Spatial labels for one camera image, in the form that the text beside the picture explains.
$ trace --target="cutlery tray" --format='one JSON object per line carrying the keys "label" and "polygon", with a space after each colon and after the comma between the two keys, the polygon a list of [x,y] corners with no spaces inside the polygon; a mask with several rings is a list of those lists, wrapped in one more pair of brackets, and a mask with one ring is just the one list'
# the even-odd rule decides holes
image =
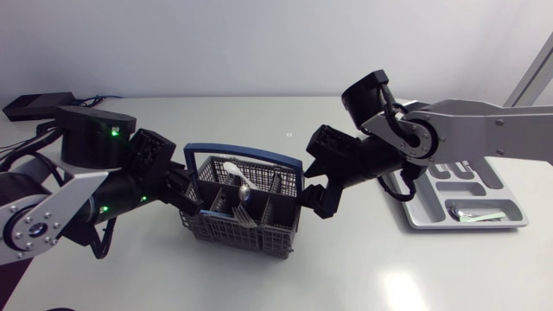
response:
{"label": "cutlery tray", "polygon": [[[407,194],[400,172],[389,175],[396,191]],[[528,225],[524,211],[511,190],[486,158],[471,162],[430,165],[415,181],[415,198],[403,202],[407,219],[416,229],[513,228]],[[456,206],[464,213],[485,215],[505,213],[499,221],[460,222],[451,212]]]}
{"label": "cutlery tray", "polygon": [[[184,152],[188,168],[197,173],[198,195],[204,206],[195,215],[181,212],[182,224],[197,239],[288,257],[300,218],[296,197],[303,190],[302,162],[269,151],[215,143],[190,143]],[[199,152],[217,155],[210,155],[196,169],[194,154]],[[234,218],[232,207],[240,203],[238,189],[245,182],[229,175],[224,162],[236,164],[259,187],[251,189],[251,202],[245,207],[257,228],[245,228]]]}

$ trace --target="utensil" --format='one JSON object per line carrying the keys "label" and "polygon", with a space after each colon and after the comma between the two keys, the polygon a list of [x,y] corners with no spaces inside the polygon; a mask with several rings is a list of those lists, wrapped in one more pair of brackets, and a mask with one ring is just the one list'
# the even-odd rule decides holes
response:
{"label": "utensil", "polygon": [[450,210],[451,210],[451,213],[458,219],[461,219],[461,217],[463,217],[463,216],[467,216],[467,217],[478,217],[479,216],[479,215],[464,213],[463,211],[459,210],[459,208],[457,208],[457,206],[451,206]]}
{"label": "utensil", "polygon": [[223,163],[223,168],[225,169],[225,171],[227,171],[229,174],[232,174],[232,175],[236,175],[236,176],[240,176],[244,179],[245,183],[248,184],[248,186],[250,186],[250,188],[254,189],[254,190],[259,190],[259,187],[256,186],[256,184],[254,184],[253,182],[251,182],[246,176],[244,176],[244,174],[242,173],[242,171],[240,170],[240,168],[238,168],[236,166],[236,164],[232,163],[232,162],[224,162]]}
{"label": "utensil", "polygon": [[238,189],[238,198],[240,199],[240,205],[247,206],[251,200],[251,190],[248,186],[242,185]]}
{"label": "utensil", "polygon": [[457,206],[451,206],[450,208],[451,212],[455,217],[459,219],[460,222],[474,222],[474,221],[484,221],[484,220],[496,220],[496,219],[502,219],[506,217],[505,213],[499,212],[499,213],[491,213],[487,215],[473,215],[469,213],[464,213],[461,211]]}
{"label": "utensil", "polygon": [[238,197],[240,198],[240,204],[238,204],[238,207],[232,207],[234,218],[236,218],[238,223],[244,228],[256,228],[256,221],[253,220],[250,214],[248,214],[248,212],[245,210],[245,206],[251,200],[250,188],[246,185],[240,186],[240,188],[238,189]]}
{"label": "utensil", "polygon": [[459,218],[460,222],[474,222],[474,221],[483,221],[483,220],[492,220],[492,219],[502,219],[506,217],[505,213],[499,212],[499,213],[491,213],[487,215],[482,216],[476,216],[476,217],[470,217],[470,216],[461,216]]}

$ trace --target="metal spoon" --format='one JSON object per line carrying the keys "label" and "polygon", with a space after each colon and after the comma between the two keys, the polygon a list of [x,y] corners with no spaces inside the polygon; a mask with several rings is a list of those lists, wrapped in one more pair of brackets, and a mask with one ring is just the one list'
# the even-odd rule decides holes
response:
{"label": "metal spoon", "polygon": [[238,198],[240,199],[240,204],[247,206],[248,202],[251,200],[251,190],[248,186],[242,185],[238,189]]}
{"label": "metal spoon", "polygon": [[245,183],[247,183],[250,188],[254,189],[254,190],[259,190],[259,187],[256,186],[256,184],[254,184],[253,182],[251,182],[249,179],[247,179],[244,174],[242,173],[242,171],[240,170],[240,168],[238,168],[236,166],[236,164],[232,163],[232,162],[224,162],[223,163],[223,168],[225,169],[225,171],[227,171],[229,174],[232,174],[232,175],[236,175],[236,176],[240,176],[244,179]]}
{"label": "metal spoon", "polygon": [[506,217],[505,213],[503,212],[491,213],[491,214],[482,215],[482,216],[472,215],[472,214],[464,213],[460,211],[457,206],[451,206],[451,212],[459,219],[460,222],[499,220]]}

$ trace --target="cutlery basket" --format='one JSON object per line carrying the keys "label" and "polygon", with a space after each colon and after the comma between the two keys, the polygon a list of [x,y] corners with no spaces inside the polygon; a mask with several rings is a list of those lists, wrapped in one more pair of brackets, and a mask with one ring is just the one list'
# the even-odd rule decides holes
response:
{"label": "cutlery basket", "polygon": [[[216,155],[210,155],[197,168],[197,153]],[[296,204],[296,197],[303,190],[301,161],[265,150],[217,143],[190,143],[184,155],[188,168],[196,173],[197,196],[204,201],[204,206],[195,215],[183,211],[180,214],[182,224],[197,239],[288,257],[293,251],[300,218],[301,206]],[[245,182],[228,174],[223,169],[224,162],[233,162],[259,187],[251,190],[251,202],[245,207],[256,228],[241,226],[232,214],[232,207],[240,202],[238,188]]]}

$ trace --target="green led light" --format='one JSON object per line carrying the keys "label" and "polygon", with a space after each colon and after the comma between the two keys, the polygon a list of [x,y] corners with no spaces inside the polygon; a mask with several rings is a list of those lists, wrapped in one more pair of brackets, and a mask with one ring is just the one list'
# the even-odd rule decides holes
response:
{"label": "green led light", "polygon": [[112,126],[111,127],[111,135],[112,136],[119,136],[119,127],[118,126]]}

